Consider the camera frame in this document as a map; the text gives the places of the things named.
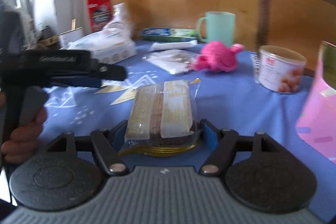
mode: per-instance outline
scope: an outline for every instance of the table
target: table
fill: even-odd
[[[131,83],[140,78],[146,81],[194,80],[201,79],[196,96],[198,117],[208,119],[217,128],[231,128],[241,135],[252,136],[256,131],[264,131],[290,150],[305,163],[318,179],[317,192],[310,210],[324,221],[336,214],[336,166],[327,158],[302,141],[295,132],[298,119],[312,78],[304,76],[300,91],[294,95],[272,92],[255,83],[250,52],[238,54],[238,68],[231,73],[209,71],[189,72],[170,75],[166,71],[142,59],[147,54],[151,42],[137,42],[138,55],[124,60]],[[191,51],[199,52],[202,45]],[[96,88],[51,88],[47,102],[48,120],[41,140],[46,143],[62,132],[74,132],[76,136],[88,135],[99,128],[111,129],[123,119],[128,119],[133,100],[110,105],[123,92],[95,94]],[[135,165],[201,166],[210,151],[197,147],[181,156],[154,158],[145,155],[128,155],[123,159],[132,168]],[[85,152],[80,156],[89,159]],[[249,154],[239,152],[237,159]]]

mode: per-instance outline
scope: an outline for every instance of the red package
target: red package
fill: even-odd
[[[111,0],[87,0],[87,8],[92,32],[101,31],[112,19]]]

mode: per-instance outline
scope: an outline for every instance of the pink container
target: pink container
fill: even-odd
[[[323,42],[320,47],[313,86],[296,130],[302,140],[336,164],[336,90],[323,78],[326,47],[335,46]]]

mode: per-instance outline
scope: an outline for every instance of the pink plush toy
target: pink plush toy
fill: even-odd
[[[213,72],[230,72],[237,68],[236,54],[244,50],[244,46],[233,44],[231,48],[225,46],[222,42],[212,41],[206,44],[201,55],[192,65],[193,70],[208,69]]]

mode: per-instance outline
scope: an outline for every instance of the gray ribbed gripper base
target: gray ribbed gripper base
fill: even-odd
[[[307,209],[256,212],[234,200],[218,178],[193,167],[142,167],[110,178],[87,203],[64,212],[18,208],[2,224],[322,224]]]

